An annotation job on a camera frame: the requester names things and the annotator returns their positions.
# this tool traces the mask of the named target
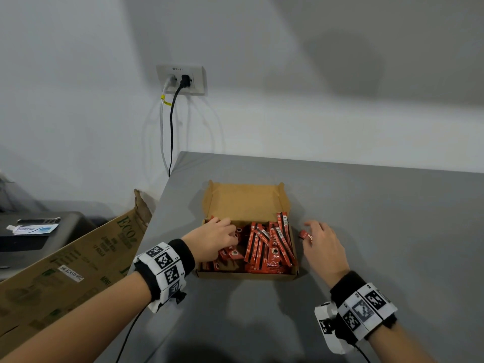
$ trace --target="cardboard box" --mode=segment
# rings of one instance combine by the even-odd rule
[[[277,222],[276,213],[282,211],[289,215],[291,203],[284,191],[284,183],[274,185],[251,185],[233,183],[215,183],[209,181],[202,201],[205,218],[203,224],[213,216],[230,218],[237,227],[244,227],[251,222],[268,223]],[[294,235],[289,227],[294,256],[296,247]],[[233,263],[229,262],[223,271],[204,271],[197,265],[197,275],[208,279],[252,279],[252,280],[293,280],[299,273],[299,267],[293,266],[291,274],[251,274],[243,272],[230,272]]]
[[[0,283],[0,358],[126,276],[151,213],[135,207]]]

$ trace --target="electrical outlet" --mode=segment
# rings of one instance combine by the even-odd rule
[[[2,171],[0,171],[0,182],[15,183],[15,181],[13,179],[11,179],[9,176],[7,176]]]
[[[176,85],[169,86],[166,90],[167,93],[175,93],[180,85],[181,76],[190,76],[190,87],[180,90],[180,94],[205,94],[205,81],[203,74],[203,67],[196,65],[181,65],[181,64],[162,64],[156,66],[156,72],[158,73],[158,79],[161,86],[165,84],[166,78],[172,74],[177,79]]]

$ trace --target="right hand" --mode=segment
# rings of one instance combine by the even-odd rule
[[[229,218],[213,218],[181,239],[192,252],[195,262],[214,261],[219,250],[239,242],[234,236],[235,230],[236,226],[230,224]]]
[[[303,239],[304,255],[312,269],[332,288],[350,271],[345,249],[326,223],[310,220],[304,225],[311,227],[313,237],[312,242],[309,237]]]

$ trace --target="box lid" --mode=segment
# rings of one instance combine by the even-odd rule
[[[284,190],[278,185],[253,185],[215,183],[209,181],[202,201],[203,213],[232,220],[277,221],[276,213],[289,214],[291,204]]]

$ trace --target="gray table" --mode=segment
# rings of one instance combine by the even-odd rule
[[[402,325],[436,359],[484,360],[483,174],[182,153],[140,252],[200,225],[209,179],[286,183],[291,224],[329,223],[350,266],[392,299]],[[190,275],[182,304],[142,314],[121,361],[363,361],[325,346],[313,309],[329,291],[307,269],[303,259],[293,282]],[[99,361],[115,360],[126,332]]]

